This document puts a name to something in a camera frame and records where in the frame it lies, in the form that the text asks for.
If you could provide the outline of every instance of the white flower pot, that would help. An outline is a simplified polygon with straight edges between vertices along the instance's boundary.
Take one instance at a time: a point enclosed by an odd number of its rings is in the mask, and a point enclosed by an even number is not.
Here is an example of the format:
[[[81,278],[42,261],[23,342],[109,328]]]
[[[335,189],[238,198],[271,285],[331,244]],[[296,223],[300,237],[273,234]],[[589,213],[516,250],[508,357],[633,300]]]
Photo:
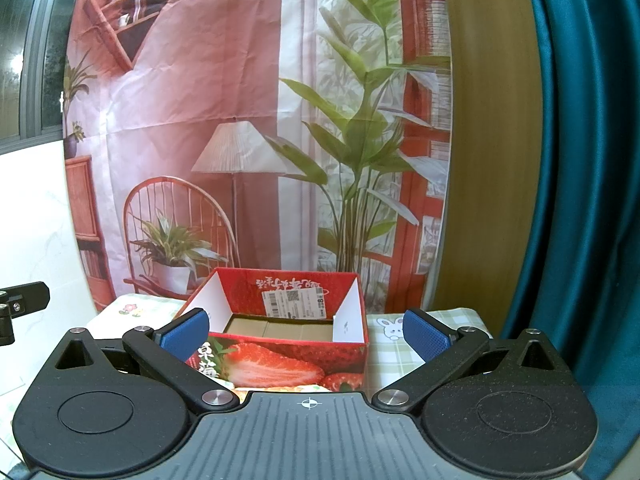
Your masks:
[[[154,275],[158,285],[176,294],[186,294],[191,269],[189,267],[167,267],[154,262]]]

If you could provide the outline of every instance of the teal curtain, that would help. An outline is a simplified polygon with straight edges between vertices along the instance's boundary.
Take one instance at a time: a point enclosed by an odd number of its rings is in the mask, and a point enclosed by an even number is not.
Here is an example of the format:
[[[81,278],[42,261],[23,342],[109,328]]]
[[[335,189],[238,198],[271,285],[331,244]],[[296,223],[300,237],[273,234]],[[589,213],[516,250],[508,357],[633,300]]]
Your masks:
[[[585,389],[603,479],[640,434],[640,1],[532,0],[543,149],[503,336],[542,329]]]

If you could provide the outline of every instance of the red strawberry box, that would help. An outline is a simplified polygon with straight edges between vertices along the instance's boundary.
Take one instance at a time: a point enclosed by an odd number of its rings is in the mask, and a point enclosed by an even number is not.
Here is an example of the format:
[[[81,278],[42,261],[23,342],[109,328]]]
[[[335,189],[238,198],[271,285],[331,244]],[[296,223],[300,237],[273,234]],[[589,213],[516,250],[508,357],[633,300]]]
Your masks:
[[[235,388],[359,389],[367,322],[354,272],[219,268],[176,316],[202,308],[209,339],[188,364]]]

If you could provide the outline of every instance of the white marble wall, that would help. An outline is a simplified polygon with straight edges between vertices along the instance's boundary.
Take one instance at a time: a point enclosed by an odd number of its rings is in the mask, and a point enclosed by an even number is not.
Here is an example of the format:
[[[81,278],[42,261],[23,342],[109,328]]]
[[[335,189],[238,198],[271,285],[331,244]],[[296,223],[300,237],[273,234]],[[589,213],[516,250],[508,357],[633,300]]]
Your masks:
[[[62,141],[0,156],[0,288],[36,281],[46,310],[14,320],[15,343],[0,347],[0,471],[17,462],[10,421],[27,385],[62,335],[95,316],[66,193]]]

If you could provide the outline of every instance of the printed backdrop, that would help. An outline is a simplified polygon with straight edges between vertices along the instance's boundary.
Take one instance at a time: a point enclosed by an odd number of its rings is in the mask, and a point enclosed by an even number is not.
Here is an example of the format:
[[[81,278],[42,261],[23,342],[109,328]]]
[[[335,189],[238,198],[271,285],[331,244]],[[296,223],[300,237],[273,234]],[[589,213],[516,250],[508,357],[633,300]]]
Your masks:
[[[446,195],[445,0],[77,0],[65,158],[96,307],[216,266],[424,301]]]

